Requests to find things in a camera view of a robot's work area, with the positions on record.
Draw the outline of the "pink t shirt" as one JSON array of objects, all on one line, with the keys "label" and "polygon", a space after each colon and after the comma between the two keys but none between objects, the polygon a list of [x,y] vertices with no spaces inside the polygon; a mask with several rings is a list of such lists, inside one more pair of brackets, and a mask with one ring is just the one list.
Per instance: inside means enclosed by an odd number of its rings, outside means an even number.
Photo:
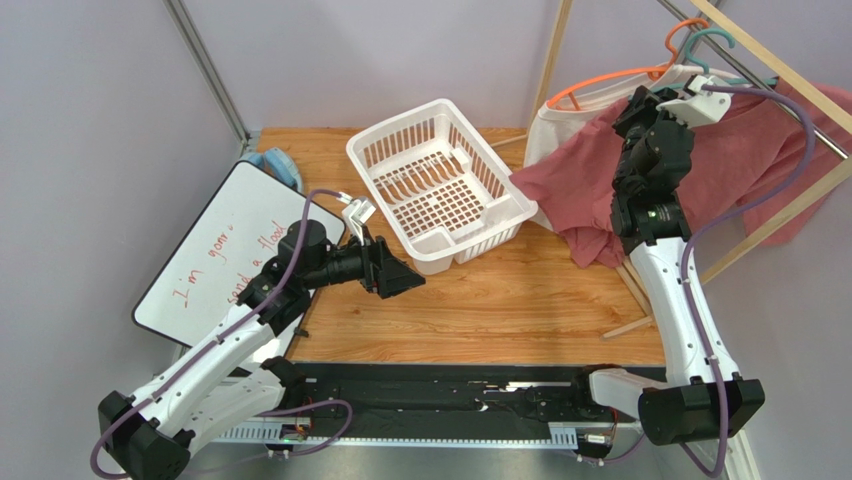
[{"label": "pink t shirt", "polygon": [[819,147],[804,162],[801,124],[772,100],[749,90],[731,100],[720,121],[695,129],[659,112],[627,118],[620,100],[512,183],[538,204],[581,267],[622,263],[612,211],[625,199],[678,201],[694,231],[741,208],[753,233],[840,160]]}]

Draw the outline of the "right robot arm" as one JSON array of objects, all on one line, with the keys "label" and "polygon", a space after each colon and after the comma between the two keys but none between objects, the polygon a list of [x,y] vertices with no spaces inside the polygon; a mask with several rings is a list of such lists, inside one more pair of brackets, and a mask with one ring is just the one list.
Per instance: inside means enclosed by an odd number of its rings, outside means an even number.
[{"label": "right robot arm", "polygon": [[613,123],[622,139],[611,221],[639,274],[662,336],[663,382],[620,367],[594,367],[588,397],[640,421],[655,445],[728,440],[765,402],[730,357],[688,250],[692,231],[677,188],[692,167],[694,133],[665,110],[677,93],[640,86]]}]

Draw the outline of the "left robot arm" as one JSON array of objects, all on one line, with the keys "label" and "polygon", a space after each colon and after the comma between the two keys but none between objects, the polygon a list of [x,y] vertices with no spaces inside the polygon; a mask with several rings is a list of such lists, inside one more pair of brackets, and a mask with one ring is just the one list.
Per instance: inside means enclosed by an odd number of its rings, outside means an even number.
[{"label": "left robot arm", "polygon": [[120,479],[176,479],[214,438],[289,404],[305,378],[283,356],[262,361],[236,385],[221,383],[299,320],[312,305],[313,291],[347,282],[386,299],[426,280],[396,258],[383,237],[363,234],[337,246],[322,223],[293,223],[276,255],[201,341],[131,394],[113,391],[99,403],[101,437],[91,454],[92,470],[109,478],[98,465],[100,452],[106,452],[120,466]]}]

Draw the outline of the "orange clothes hanger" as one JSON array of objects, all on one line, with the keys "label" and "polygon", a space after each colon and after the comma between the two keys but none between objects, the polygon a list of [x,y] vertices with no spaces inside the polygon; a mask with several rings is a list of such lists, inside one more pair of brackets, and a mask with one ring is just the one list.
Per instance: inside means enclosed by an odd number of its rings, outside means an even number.
[{"label": "orange clothes hanger", "polygon": [[558,104],[564,98],[568,98],[570,104],[574,107],[574,109],[576,111],[579,111],[581,110],[581,107],[579,101],[576,98],[576,93],[579,90],[585,89],[595,84],[617,80],[624,77],[639,76],[646,77],[650,80],[659,80],[663,76],[663,74],[666,73],[676,63],[680,55],[680,50],[676,48],[672,42],[673,37],[677,33],[685,31],[686,29],[691,29],[692,27],[696,27],[698,30],[703,30],[709,28],[710,23],[705,19],[701,19],[698,17],[690,17],[686,20],[680,21],[675,26],[673,26],[664,38],[664,47],[670,53],[670,57],[666,63],[654,66],[637,67],[615,71],[583,80],[558,92],[553,97],[548,99],[545,102],[545,105],[548,108],[556,109],[558,107]]}]

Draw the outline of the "white printed t shirt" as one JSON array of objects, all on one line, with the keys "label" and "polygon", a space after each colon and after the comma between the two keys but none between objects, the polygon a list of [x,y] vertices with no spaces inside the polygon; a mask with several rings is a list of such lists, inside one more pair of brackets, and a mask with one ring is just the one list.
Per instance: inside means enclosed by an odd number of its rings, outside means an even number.
[{"label": "white printed t shirt", "polygon": [[632,75],[580,94],[576,102],[543,104],[529,130],[523,168],[510,176],[514,187],[538,205],[533,220],[568,240],[613,240],[611,181],[621,140],[612,122],[638,87],[680,90],[702,73],[698,66],[675,64],[656,81]]}]

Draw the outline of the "white plastic dish rack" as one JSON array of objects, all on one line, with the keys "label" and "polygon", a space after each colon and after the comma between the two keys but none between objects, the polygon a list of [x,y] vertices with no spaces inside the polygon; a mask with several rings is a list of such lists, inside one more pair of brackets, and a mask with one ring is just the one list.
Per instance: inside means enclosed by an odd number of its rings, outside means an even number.
[{"label": "white plastic dish rack", "polygon": [[512,240],[538,211],[448,99],[364,129],[348,140],[346,153],[423,275]]}]

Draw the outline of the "white dry erase board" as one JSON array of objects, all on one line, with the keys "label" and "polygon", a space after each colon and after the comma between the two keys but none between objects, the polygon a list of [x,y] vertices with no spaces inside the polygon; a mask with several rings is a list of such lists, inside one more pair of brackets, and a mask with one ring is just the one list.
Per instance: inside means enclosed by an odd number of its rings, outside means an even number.
[{"label": "white dry erase board", "polygon": [[304,205],[304,195],[250,163],[237,163],[135,306],[133,322],[196,345],[276,255]]}]

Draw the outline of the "blue tape dispenser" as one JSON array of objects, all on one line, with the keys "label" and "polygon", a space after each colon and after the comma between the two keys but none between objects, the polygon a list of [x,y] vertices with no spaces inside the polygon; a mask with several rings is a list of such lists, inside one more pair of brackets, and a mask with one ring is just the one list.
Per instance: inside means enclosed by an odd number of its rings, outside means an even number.
[{"label": "blue tape dispenser", "polygon": [[264,170],[294,191],[304,192],[303,178],[296,163],[289,154],[278,147],[270,148],[263,153],[246,152],[239,160]]}]

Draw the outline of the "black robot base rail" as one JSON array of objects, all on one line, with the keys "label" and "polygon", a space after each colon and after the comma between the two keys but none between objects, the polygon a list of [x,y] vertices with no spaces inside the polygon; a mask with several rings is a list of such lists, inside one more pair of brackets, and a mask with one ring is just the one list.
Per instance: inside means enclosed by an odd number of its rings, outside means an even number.
[{"label": "black robot base rail", "polygon": [[605,365],[581,369],[425,365],[295,365],[263,362],[238,383],[215,389],[191,408],[175,433],[165,418],[134,414],[107,443],[135,479],[174,479],[217,439],[292,451],[334,443],[501,445],[566,449],[613,463],[619,427],[640,423],[658,446],[726,439],[763,404],[761,387],[739,376],[722,385],[690,381],[658,388],[642,378],[625,406],[594,398]]}]

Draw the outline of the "wooden clothes rack frame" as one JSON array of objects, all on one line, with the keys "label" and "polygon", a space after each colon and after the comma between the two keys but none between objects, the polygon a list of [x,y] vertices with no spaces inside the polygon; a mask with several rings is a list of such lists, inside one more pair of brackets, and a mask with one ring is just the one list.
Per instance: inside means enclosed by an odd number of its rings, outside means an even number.
[{"label": "wooden clothes rack frame", "polygon": [[[782,61],[776,54],[771,52],[767,47],[762,45],[751,34],[747,33],[742,27],[735,24],[733,20],[728,18],[722,10],[719,9],[720,2],[715,3],[710,1],[695,1],[693,3],[699,12],[700,18],[692,21],[678,7],[670,1],[662,1],[660,5],[664,7],[678,21],[686,26],[697,26],[703,21],[713,21],[719,28],[730,33],[734,39],[754,55],[762,64],[771,69],[775,74],[788,79],[790,84],[795,87],[802,95],[812,101],[820,111],[829,116],[835,123],[840,125],[846,132],[851,131],[851,114],[843,111],[835,103],[829,101],[827,97],[817,92],[816,87],[805,79],[800,73],[796,72],[792,67]],[[570,17],[573,3],[571,1],[561,1],[558,4],[557,13],[554,17],[554,23],[543,64],[543,71],[538,82],[536,95],[533,106],[535,108],[544,104],[548,94],[550,83],[553,76],[553,70],[558,63],[560,49],[563,43],[563,37],[567,28],[568,19]],[[740,260],[747,253],[752,251],[758,245],[762,244],[767,238],[774,235],[779,229],[783,228],[791,220],[800,215],[803,211],[810,208],[817,200],[826,196],[829,192],[838,187],[841,183],[851,177],[851,160],[850,155],[827,134],[817,131],[816,138],[835,156],[840,159],[840,164],[827,172],[813,186],[802,192],[801,195],[779,210],[772,218],[768,219],[764,225],[758,228],[754,233],[746,236],[744,240],[734,246],[727,254],[714,263],[701,277],[701,281],[708,283],[716,278],[719,274]],[[618,267],[616,272],[622,278],[625,285],[630,290],[631,294],[637,300],[646,316],[619,326],[601,335],[603,340],[614,339],[618,336],[625,335],[631,331],[640,329],[654,322],[654,318],[650,314],[650,305],[648,304],[647,292],[644,285],[638,279],[638,274],[633,269],[630,263]]]}]

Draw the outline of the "metal corner frame post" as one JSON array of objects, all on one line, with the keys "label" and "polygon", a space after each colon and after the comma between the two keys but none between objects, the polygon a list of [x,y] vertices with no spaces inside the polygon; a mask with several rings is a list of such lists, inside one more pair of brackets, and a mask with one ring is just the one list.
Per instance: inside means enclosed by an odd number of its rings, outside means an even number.
[{"label": "metal corner frame post", "polygon": [[257,145],[258,132],[250,130],[239,113],[188,6],[181,0],[164,0],[163,4],[188,47],[230,130],[236,137],[240,154],[244,155],[252,151]]}]

